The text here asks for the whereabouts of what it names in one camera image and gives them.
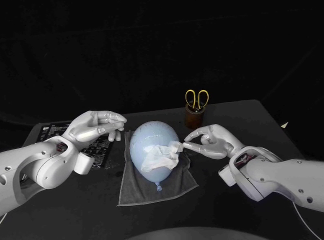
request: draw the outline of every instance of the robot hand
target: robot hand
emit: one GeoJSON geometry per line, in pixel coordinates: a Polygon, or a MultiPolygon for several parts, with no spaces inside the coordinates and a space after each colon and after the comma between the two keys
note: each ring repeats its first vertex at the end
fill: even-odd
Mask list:
{"type": "Polygon", "coordinates": [[[95,139],[105,133],[108,134],[108,141],[120,141],[120,132],[123,131],[127,119],[111,111],[87,111],[71,122],[69,127],[62,134],[62,137],[81,150],[95,139]]]}
{"type": "Polygon", "coordinates": [[[244,147],[234,135],[217,124],[194,130],[185,137],[182,145],[184,148],[198,152],[211,159],[223,159],[226,156],[231,157],[244,147]],[[202,135],[202,145],[189,142],[200,135],[202,135]]]}

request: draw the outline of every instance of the scissors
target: scissors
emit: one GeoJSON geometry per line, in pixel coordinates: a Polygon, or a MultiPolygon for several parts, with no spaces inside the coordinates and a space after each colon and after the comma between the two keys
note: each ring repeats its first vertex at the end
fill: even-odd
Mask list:
{"type": "Polygon", "coordinates": [[[189,90],[186,90],[186,92],[185,92],[185,102],[186,102],[186,105],[194,109],[194,107],[195,107],[195,102],[198,103],[198,108],[195,108],[195,111],[200,111],[204,107],[205,107],[205,105],[207,105],[207,102],[205,102],[205,104],[202,105],[202,106],[200,106],[200,93],[205,93],[207,94],[207,102],[208,102],[208,92],[205,91],[205,90],[201,90],[200,92],[198,92],[198,101],[195,101],[195,92],[189,89],[189,90]],[[192,92],[192,106],[189,105],[189,103],[188,103],[188,101],[186,101],[186,93],[188,92],[192,92]]]}

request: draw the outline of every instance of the gray towel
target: gray towel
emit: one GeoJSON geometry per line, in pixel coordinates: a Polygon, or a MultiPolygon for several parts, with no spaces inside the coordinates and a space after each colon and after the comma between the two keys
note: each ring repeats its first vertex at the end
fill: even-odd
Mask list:
{"type": "Polygon", "coordinates": [[[120,185],[120,198],[117,206],[152,204],[172,200],[182,196],[198,184],[188,171],[189,159],[184,152],[179,153],[179,162],[166,179],[160,182],[162,191],[156,190],[156,184],[150,182],[137,171],[130,159],[129,145],[133,131],[124,134],[124,159],[126,166],[120,185]]]}

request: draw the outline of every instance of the cloth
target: cloth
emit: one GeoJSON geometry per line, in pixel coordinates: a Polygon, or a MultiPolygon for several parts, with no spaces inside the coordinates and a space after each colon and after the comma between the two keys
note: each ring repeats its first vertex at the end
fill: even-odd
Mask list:
{"type": "Polygon", "coordinates": [[[156,145],[142,162],[142,171],[150,172],[159,167],[166,167],[169,170],[178,165],[178,154],[182,152],[182,144],[178,141],[171,141],[168,146],[156,145]]]}
{"type": "Polygon", "coordinates": [[[120,185],[118,207],[152,204],[160,201],[172,200],[198,187],[188,171],[191,161],[185,153],[181,152],[178,165],[175,166],[166,179],[160,182],[163,190],[156,191],[155,183],[142,176],[130,159],[129,145],[131,135],[133,131],[129,131],[124,134],[126,166],[120,185]]]}

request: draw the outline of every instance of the table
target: table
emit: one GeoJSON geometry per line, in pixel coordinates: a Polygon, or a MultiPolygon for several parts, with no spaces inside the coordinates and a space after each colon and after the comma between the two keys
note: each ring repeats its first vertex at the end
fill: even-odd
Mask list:
{"type": "MultiPolygon", "coordinates": [[[[126,114],[124,130],[147,121],[162,121],[179,139],[191,132],[184,126],[184,108],[126,114]]],[[[220,124],[243,144],[262,146],[283,160],[302,158],[281,127],[256,100],[210,104],[202,125],[220,124]]],[[[124,239],[175,227],[218,227],[268,239],[314,239],[291,201],[273,193],[260,202],[250,200],[237,185],[228,187],[218,170],[228,159],[191,157],[189,172],[200,185],[179,198],[159,203],[117,207],[124,141],[114,142],[108,157],[120,166],[72,172],[65,183],[45,190],[6,216],[0,226],[4,239],[124,239]]]]}

